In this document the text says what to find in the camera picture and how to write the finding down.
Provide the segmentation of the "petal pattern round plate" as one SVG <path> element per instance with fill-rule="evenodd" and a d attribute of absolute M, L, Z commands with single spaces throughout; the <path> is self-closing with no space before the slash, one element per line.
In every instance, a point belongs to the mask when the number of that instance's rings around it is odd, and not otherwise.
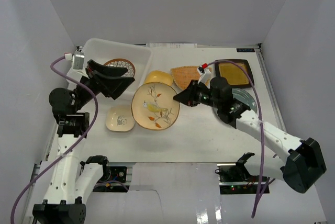
<path fill-rule="evenodd" d="M 126 68 L 127 72 L 122 75 L 125 77 L 134 77 L 136 73 L 136 68 L 134 64 L 131 61 L 127 59 L 123 59 L 123 58 L 116 58 L 116 59 L 109 60 L 104 63 L 104 66 Z"/>

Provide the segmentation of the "bird painted cream plate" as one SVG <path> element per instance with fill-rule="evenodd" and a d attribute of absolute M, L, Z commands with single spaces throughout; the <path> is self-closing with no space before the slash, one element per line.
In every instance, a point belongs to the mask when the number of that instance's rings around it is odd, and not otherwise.
<path fill-rule="evenodd" d="M 173 97 L 176 91 L 164 83 L 147 83 L 135 92 L 131 112 L 135 122 L 149 130 L 165 130 L 177 120 L 180 104 Z"/>

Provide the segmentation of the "blue-grey round plate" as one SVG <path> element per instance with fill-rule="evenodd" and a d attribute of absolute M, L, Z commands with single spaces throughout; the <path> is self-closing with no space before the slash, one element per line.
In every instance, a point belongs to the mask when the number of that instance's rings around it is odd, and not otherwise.
<path fill-rule="evenodd" d="M 207 91 L 207 94 L 211 97 L 211 99 L 219 100 L 219 107 L 215 106 L 212 108 L 215 116 L 221 120 L 222 113 L 224 111 L 232 112 L 239 108 L 239 105 L 244 104 L 249 109 L 253 110 L 255 113 L 258 111 L 258 106 L 254 97 L 248 93 L 247 91 L 240 88 L 228 88 L 223 90 L 223 95 L 228 94 L 228 100 L 225 101 L 220 97 L 221 90 L 211 88 Z"/>

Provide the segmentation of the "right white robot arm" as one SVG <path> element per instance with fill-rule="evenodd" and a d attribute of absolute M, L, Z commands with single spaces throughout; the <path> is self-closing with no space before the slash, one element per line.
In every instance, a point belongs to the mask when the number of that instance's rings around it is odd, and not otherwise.
<path fill-rule="evenodd" d="M 316 140 L 303 140 L 262 121 L 259 114 L 234 98 L 231 86 L 223 77 L 213 78 L 209 87 L 192 80 L 173 99 L 189 107 L 204 104 L 216 109 L 222 122 L 259 140 L 277 155 L 277 159 L 261 157 L 258 162 L 254 153 L 242 156 L 236 162 L 236 174 L 244 182 L 259 172 L 261 176 L 284 181 L 298 193 L 305 193 L 327 170 Z"/>

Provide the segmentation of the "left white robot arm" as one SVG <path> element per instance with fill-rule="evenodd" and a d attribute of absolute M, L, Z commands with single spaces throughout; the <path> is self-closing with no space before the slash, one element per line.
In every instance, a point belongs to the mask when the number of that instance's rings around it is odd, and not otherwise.
<path fill-rule="evenodd" d="M 91 156 L 81 162 L 80 156 L 88 131 L 95 120 L 80 110 L 97 95 L 117 99 L 133 82 L 126 76 L 125 67 L 105 66 L 89 60 L 86 75 L 76 82 L 73 90 L 55 88 L 49 95 L 57 122 L 57 158 L 48 168 L 53 170 L 50 184 L 42 203 L 35 204 L 33 217 L 39 223 L 84 223 L 86 203 L 98 181 L 110 177 L 108 158 Z"/>

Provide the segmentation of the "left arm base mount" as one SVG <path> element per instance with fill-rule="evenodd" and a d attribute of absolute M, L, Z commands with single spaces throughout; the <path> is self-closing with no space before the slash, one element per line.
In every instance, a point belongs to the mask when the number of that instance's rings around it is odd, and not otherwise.
<path fill-rule="evenodd" d="M 107 168 L 107 181 L 119 181 L 123 184 L 127 181 L 128 168 L 126 166 L 108 166 Z"/>

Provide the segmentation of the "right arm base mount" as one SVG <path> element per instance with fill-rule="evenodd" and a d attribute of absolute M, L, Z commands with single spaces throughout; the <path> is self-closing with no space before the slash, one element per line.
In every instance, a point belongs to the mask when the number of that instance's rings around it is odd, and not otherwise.
<path fill-rule="evenodd" d="M 220 182 L 245 182 L 247 181 L 251 175 L 240 166 L 229 166 L 223 165 L 219 166 L 215 173 L 219 177 Z"/>

